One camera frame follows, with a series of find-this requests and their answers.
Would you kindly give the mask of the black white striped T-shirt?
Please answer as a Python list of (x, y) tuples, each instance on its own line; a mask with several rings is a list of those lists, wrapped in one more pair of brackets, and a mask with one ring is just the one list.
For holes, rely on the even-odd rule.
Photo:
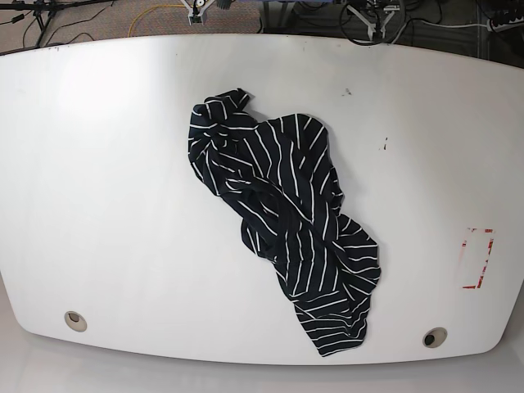
[(192, 108), (188, 159), (241, 216), (244, 244), (268, 260), (318, 353), (364, 343), (381, 268), (378, 245), (345, 215), (328, 131), (304, 114), (259, 122), (235, 89)]

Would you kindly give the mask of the white power strip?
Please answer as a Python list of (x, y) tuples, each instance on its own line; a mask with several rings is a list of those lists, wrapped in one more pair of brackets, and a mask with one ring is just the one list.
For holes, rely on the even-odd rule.
[(502, 32), (523, 26), (523, 6), (497, 11), (488, 22), (488, 30)]

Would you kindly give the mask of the red tape rectangle marking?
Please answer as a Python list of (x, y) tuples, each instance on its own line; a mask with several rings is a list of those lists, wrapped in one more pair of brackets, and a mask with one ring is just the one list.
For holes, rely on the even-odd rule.
[(481, 287), (489, 263), (495, 231), (489, 228), (469, 228), (461, 246), (458, 264), (458, 284), (465, 290)]

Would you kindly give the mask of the black tripod stand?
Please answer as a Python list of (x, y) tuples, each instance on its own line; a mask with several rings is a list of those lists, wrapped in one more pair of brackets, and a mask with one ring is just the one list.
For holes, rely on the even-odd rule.
[[(90, 1), (10, 1), (1, 3), (1, 11), (15, 11), (16, 16), (13, 16), (9, 21), (2, 22), (1, 25), (5, 24), (16, 24), (22, 21), (27, 16), (32, 16), (33, 20), (29, 23), (25, 32), (22, 34), (22, 50), (30, 50), (42, 47), (42, 41), (47, 29), (51, 24), (54, 17), (61, 11), (77, 8), (86, 7), (95, 4), (106, 4), (112, 5), (114, 1), (104, 0), (90, 0)], [(33, 46), (27, 46), (25, 39), (29, 28), (36, 23), (39, 28), (39, 36)]]

